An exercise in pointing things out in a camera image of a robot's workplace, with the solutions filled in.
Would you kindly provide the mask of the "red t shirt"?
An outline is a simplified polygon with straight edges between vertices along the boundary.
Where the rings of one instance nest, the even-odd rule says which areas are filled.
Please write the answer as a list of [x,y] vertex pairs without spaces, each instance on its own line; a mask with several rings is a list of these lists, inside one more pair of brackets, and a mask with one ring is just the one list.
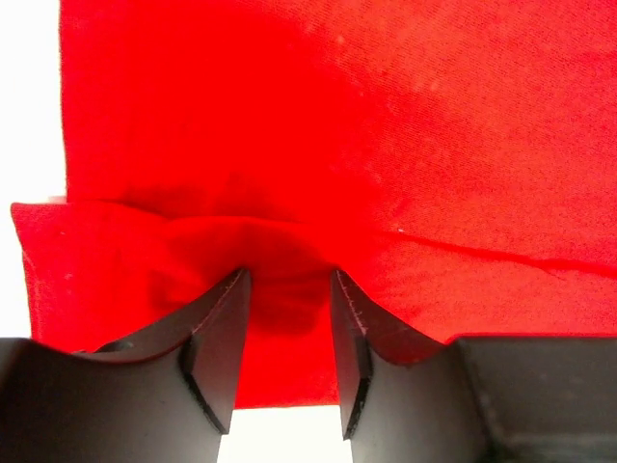
[[33,338],[253,279],[237,403],[332,404],[329,276],[437,340],[616,331],[612,1],[65,1]]

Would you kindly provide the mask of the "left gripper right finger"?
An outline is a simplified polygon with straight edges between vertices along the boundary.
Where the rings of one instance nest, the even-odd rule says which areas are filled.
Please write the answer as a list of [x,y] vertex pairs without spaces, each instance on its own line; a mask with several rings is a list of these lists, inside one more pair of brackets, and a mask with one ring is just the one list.
[[612,462],[613,337],[441,343],[331,276],[342,435],[356,462]]

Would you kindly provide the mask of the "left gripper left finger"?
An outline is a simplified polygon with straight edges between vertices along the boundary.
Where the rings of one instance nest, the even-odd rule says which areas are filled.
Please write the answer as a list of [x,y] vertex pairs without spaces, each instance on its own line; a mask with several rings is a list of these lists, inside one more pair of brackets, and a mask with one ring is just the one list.
[[5,462],[214,462],[228,433],[251,277],[93,352],[1,342]]

